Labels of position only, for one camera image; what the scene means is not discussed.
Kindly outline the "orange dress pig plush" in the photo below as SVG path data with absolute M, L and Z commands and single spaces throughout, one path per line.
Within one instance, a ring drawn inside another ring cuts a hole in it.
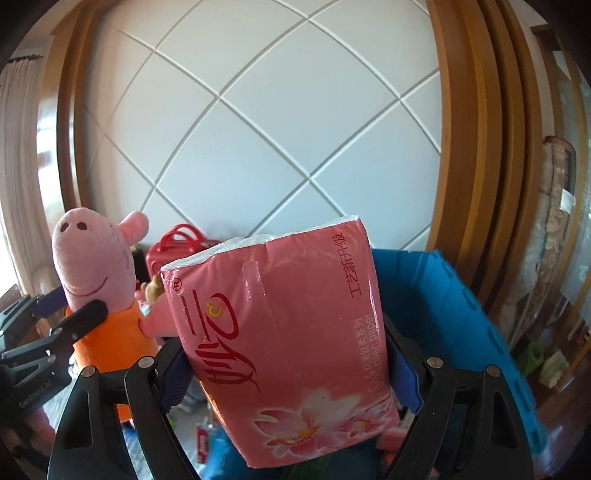
M 158 352 L 158 338 L 178 335 L 165 295 L 156 299 L 147 314 L 135 297 L 131 247 L 148 228 L 148 218 L 141 212 L 113 223 L 94 210 L 75 208 L 53 230 L 53 262 L 68 311 L 75 313 L 94 300 L 107 308 L 106 320 L 74 343 L 74 357 L 81 368 L 94 366 L 102 373 L 128 369 Z

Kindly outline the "pink tissue pack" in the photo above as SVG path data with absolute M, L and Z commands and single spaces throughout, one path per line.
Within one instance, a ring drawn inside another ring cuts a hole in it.
M 360 218 L 231 239 L 160 274 L 183 350 L 249 467 L 314 459 L 398 422 Z

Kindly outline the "brown teddy bear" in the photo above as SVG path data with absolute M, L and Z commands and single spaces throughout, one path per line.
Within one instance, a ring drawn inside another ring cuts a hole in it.
M 164 294 L 164 287 L 160 275 L 155 274 L 149 282 L 143 282 L 140 285 L 140 290 L 145 302 L 149 305 L 154 304 L 156 300 Z

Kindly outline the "blue plastic storage crate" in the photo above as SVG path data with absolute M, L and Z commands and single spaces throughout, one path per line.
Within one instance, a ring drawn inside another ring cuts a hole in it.
M 481 371 L 489 364 L 514 364 L 504 338 L 454 268 L 437 252 L 374 251 L 385 320 L 412 339 L 426 356 L 458 369 Z M 531 389 L 522 417 L 533 459 L 547 443 Z M 388 460 L 375 440 L 291 466 L 252 469 L 230 443 L 216 434 L 204 469 L 207 479 L 388 479 Z

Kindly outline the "red toy suitcase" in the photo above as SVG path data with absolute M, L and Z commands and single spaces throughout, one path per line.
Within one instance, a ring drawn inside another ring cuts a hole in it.
M 149 278 L 158 275 L 163 265 L 204 251 L 218 243 L 219 240 L 207 238 L 191 224 L 175 225 L 147 251 L 145 260 Z

